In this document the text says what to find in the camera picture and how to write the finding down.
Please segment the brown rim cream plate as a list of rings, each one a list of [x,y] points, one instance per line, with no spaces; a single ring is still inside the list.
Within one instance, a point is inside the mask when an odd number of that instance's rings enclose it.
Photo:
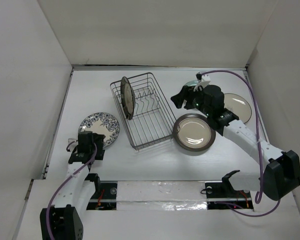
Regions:
[[[202,152],[210,148],[216,139],[216,131],[204,115],[187,113],[180,116],[173,125],[172,135],[176,142],[190,152]]]

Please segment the dark striped rim plate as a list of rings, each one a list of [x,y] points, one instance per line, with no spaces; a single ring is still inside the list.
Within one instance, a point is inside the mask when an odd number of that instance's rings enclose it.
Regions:
[[[127,77],[122,77],[120,81],[121,105],[126,119],[131,120],[135,111],[135,94]]]

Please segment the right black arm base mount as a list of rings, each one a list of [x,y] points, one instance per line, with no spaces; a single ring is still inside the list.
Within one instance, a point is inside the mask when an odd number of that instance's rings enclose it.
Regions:
[[[233,170],[224,175],[221,180],[204,183],[200,193],[206,197],[208,210],[252,210],[254,208],[251,193],[234,190],[230,183],[230,178],[238,172],[239,170]]]

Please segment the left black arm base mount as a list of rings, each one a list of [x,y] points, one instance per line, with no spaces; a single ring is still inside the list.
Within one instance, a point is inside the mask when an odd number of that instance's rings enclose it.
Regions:
[[[112,211],[117,209],[117,181],[101,181],[97,173],[89,173],[85,178],[94,183],[95,193],[90,198],[87,210]]]

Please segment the cream tree pattern plate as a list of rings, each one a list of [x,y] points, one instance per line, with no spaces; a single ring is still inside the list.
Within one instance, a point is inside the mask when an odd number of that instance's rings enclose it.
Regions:
[[[244,124],[246,124],[252,117],[252,108],[250,104],[240,95],[225,93],[224,107],[237,115]]]

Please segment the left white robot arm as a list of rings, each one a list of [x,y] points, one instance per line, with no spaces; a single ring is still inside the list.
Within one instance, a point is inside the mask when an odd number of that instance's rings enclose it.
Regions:
[[[84,236],[83,217],[91,198],[101,194],[100,177],[91,173],[95,161],[104,158],[105,135],[82,131],[77,139],[69,139],[70,152],[66,177],[46,208],[40,212],[40,228],[44,240],[81,240]]]

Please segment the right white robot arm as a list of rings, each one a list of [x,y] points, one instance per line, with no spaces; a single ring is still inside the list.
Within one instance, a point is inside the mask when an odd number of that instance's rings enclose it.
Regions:
[[[172,96],[175,107],[197,109],[207,116],[208,125],[239,146],[259,164],[257,197],[265,194],[278,201],[300,186],[300,158],[293,150],[283,151],[253,133],[232,111],[225,108],[225,96],[216,85],[184,85]]]

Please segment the blue floral plate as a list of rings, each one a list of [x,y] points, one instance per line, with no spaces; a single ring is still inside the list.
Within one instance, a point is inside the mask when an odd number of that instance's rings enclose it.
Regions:
[[[107,112],[97,112],[87,116],[79,125],[78,132],[91,131],[104,135],[103,147],[112,145],[120,133],[120,124],[115,116]]]

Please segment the teal flower plate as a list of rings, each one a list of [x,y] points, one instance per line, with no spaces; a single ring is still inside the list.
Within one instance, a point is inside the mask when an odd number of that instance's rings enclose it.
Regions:
[[[195,87],[197,84],[199,83],[198,80],[191,80],[191,81],[188,81],[185,86],[187,87]]]

